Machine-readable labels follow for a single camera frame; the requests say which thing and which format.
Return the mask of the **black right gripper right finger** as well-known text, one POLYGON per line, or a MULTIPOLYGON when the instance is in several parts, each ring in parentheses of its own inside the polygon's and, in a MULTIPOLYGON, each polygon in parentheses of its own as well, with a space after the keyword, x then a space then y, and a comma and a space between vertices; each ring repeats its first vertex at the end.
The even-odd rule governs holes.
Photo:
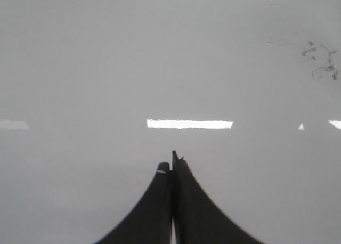
POLYGON ((173 219, 177 243, 260 243, 210 199, 188 163, 173 155, 173 219))

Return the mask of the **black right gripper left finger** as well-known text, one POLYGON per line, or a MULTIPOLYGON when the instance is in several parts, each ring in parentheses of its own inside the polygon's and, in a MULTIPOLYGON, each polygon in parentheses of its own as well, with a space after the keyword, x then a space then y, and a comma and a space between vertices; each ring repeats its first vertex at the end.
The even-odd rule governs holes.
POLYGON ((172 172, 158 164, 147 190, 128 215, 98 243, 170 243, 172 235, 172 172))

